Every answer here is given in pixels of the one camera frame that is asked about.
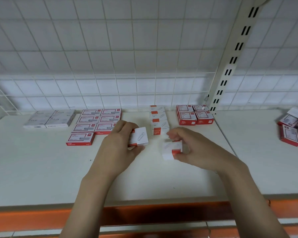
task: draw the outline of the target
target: person's right hand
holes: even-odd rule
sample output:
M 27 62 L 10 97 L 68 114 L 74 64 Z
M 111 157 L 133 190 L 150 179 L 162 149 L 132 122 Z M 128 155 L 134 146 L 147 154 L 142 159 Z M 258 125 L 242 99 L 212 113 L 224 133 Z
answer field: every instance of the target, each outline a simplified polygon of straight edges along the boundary
M 178 127 L 171 129 L 167 135 L 172 140 L 184 140 L 189 146 L 190 152 L 188 154 L 174 156 L 176 160 L 181 162 L 217 172 L 222 172 L 231 165 L 244 165 L 236 156 L 200 133 Z

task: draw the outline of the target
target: person's left hand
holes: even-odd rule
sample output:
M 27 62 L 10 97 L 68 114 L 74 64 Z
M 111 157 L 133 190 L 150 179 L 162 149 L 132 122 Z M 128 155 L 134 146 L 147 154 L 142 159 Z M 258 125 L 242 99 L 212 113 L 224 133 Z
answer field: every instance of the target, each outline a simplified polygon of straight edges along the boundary
M 86 177 L 104 177 L 113 181 L 124 172 L 134 161 L 135 157 L 144 150 L 144 146 L 137 146 L 128 150 L 129 135 L 137 124 L 119 120 L 111 133 L 104 138 L 99 147 L 94 162 Z

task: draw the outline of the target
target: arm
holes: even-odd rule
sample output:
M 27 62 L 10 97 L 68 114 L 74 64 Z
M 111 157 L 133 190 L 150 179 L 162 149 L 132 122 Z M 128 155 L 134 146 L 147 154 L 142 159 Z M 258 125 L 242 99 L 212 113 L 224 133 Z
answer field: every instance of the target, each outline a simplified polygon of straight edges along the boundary
M 175 159 L 218 173 L 230 200 L 241 238 L 289 238 L 257 188 L 245 163 L 189 129 L 175 128 L 167 134 L 173 140 L 183 139 L 190 148 L 190 153 L 178 154 Z
M 104 138 L 90 170 L 82 179 L 60 238 L 98 237 L 99 217 L 112 182 L 144 149 L 143 146 L 138 146 L 128 150 L 128 138 L 133 128 L 138 126 L 120 120 L 111 134 Z

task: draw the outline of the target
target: hand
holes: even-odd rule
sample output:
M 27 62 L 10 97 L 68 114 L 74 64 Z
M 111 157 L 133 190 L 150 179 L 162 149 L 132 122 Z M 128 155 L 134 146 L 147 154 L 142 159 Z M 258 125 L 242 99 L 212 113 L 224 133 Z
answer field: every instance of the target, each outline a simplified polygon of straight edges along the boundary
M 167 135 L 172 140 L 184 140 L 189 146 L 188 154 L 175 155 L 174 158 L 181 162 L 217 172 L 224 171 L 230 164 L 243 164 L 241 160 L 221 146 L 187 128 L 171 129 Z
M 119 120 L 112 132 L 104 138 L 99 147 L 94 162 L 87 173 L 87 177 L 102 176 L 113 181 L 125 171 L 135 157 L 144 150 L 144 146 L 137 146 L 128 150 L 129 135 L 137 124 Z

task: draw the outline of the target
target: white shelf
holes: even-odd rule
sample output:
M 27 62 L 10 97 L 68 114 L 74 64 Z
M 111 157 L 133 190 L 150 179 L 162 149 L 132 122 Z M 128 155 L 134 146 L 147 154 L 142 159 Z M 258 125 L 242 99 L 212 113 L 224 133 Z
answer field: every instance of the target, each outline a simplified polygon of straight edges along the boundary
M 72 203 L 105 136 L 96 136 L 92 146 L 65 144 L 69 128 L 28 130 L 29 116 L 6 116 L 0 120 L 0 206 Z M 178 126 L 175 111 L 167 112 L 169 124 Z M 106 205 L 166 203 L 176 199 L 225 199 L 221 181 L 214 172 L 179 161 L 164 161 L 161 140 L 152 136 L 148 112 L 123 113 L 124 120 L 146 126 L 149 145 L 112 185 Z M 232 152 L 218 126 L 190 127 Z
M 298 147 L 279 140 L 281 110 L 217 111 L 216 122 L 263 194 L 298 194 Z

